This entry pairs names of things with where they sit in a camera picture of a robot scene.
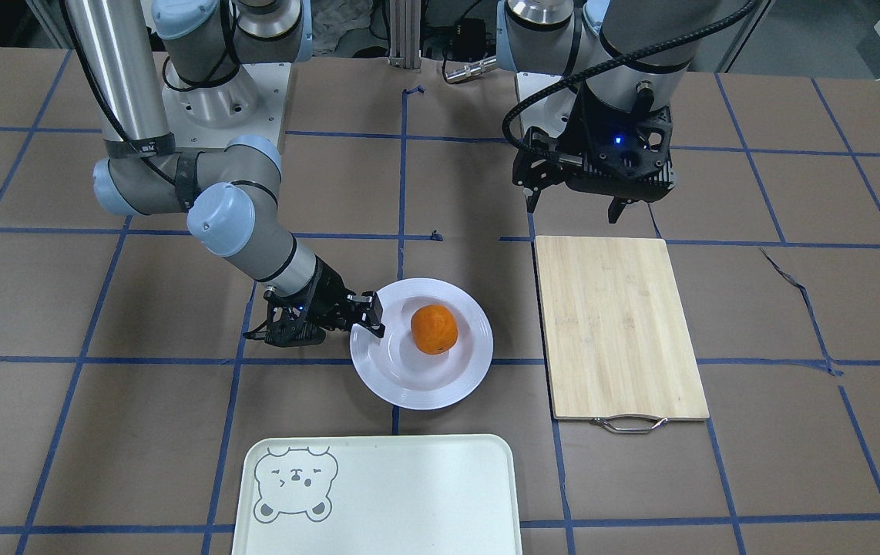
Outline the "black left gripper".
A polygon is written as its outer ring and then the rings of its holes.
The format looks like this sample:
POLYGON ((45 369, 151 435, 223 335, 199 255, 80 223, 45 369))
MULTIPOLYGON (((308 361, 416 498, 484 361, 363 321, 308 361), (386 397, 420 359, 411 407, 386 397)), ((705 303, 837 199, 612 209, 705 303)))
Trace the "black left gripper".
POLYGON ((542 191, 566 185, 575 192, 612 197, 608 222, 616 224, 637 201, 655 203, 677 185, 670 147, 671 109, 658 106, 651 85, 633 89, 633 108, 615 109, 580 87, 558 137, 527 129, 513 162, 512 182, 523 187, 528 214, 542 191))

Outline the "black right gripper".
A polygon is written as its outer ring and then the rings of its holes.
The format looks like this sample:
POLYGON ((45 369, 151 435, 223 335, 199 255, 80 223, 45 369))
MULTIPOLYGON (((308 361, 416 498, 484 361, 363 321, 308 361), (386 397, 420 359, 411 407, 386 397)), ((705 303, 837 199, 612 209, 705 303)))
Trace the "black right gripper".
POLYGON ((246 331, 250 341, 264 341, 274 347, 289 348, 319 345, 327 331, 369 331, 383 338, 386 326, 381 323, 381 300, 377 291, 355 294, 344 286, 333 268, 316 260, 316 271, 309 284, 296 294, 282 298, 265 292, 265 320, 246 331))

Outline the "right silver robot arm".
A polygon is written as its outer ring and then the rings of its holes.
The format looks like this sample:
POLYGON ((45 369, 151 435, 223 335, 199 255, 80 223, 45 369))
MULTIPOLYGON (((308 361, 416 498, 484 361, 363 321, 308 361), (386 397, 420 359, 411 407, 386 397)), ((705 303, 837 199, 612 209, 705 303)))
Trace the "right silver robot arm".
POLYGON ((61 15, 102 114, 106 157, 92 169, 105 210, 184 214, 189 232, 264 289, 265 320, 245 338, 275 347, 319 345, 359 326, 384 336, 375 291, 341 276, 278 219, 277 142, 243 133, 221 148, 180 147, 167 106, 205 130, 236 129, 263 113, 250 64, 306 61, 309 1, 61 1, 61 15))

